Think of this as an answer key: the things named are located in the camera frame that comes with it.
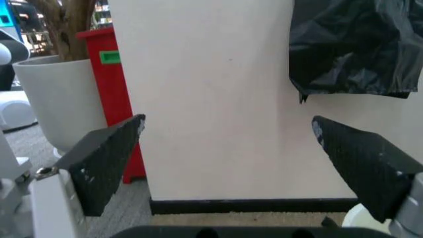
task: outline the white planter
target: white planter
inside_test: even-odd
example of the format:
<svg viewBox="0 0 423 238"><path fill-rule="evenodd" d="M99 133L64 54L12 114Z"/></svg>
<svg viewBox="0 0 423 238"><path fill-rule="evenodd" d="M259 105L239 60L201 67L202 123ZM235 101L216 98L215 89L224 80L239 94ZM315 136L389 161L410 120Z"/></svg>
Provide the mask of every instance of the white planter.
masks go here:
<svg viewBox="0 0 423 238"><path fill-rule="evenodd" d="M13 65L47 140L69 151L87 132L106 127L89 59L58 62L58 56Z"/></svg>

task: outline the black plastic bag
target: black plastic bag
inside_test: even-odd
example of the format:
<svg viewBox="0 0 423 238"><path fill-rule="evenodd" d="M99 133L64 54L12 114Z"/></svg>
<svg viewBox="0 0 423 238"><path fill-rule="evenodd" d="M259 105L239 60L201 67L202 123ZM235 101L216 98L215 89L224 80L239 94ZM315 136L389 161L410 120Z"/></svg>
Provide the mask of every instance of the black plastic bag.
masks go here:
<svg viewBox="0 0 423 238"><path fill-rule="evenodd" d="M408 98L423 66L423 0L295 0L289 76L300 92Z"/></svg>

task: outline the white wall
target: white wall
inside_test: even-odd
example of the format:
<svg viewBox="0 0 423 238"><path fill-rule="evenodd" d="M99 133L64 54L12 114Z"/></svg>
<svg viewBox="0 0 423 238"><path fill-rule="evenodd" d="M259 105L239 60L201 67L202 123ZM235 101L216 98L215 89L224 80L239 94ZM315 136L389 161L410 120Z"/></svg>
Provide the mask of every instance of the white wall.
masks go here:
<svg viewBox="0 0 423 238"><path fill-rule="evenodd" d="M153 200L354 197L314 115L423 158L423 94L320 95L288 78L291 0L109 0Z"/></svg>

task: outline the tree trunk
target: tree trunk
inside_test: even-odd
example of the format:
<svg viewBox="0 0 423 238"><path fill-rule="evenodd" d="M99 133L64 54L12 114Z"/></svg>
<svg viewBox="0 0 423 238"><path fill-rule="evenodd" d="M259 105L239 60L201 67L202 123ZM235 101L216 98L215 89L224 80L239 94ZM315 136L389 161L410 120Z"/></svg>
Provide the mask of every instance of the tree trunk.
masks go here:
<svg viewBox="0 0 423 238"><path fill-rule="evenodd" d="M88 58L84 40L76 33L90 29L95 0L28 0L44 15L47 30L63 61Z"/></svg>

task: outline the white container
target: white container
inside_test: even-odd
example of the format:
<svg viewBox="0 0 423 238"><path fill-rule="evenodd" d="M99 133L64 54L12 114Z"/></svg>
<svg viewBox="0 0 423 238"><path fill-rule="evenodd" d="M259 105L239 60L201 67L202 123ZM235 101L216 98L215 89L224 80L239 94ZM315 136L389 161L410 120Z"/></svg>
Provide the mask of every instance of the white container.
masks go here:
<svg viewBox="0 0 423 238"><path fill-rule="evenodd" d="M353 207L345 216L342 222L342 227L361 227L377 230L386 234L389 232L389 223L391 220L386 220L385 223L380 223L375 220L370 212L360 203Z"/></svg>
<svg viewBox="0 0 423 238"><path fill-rule="evenodd" d="M107 126L89 59L42 57L15 63L13 69L44 135L60 152Z"/></svg>

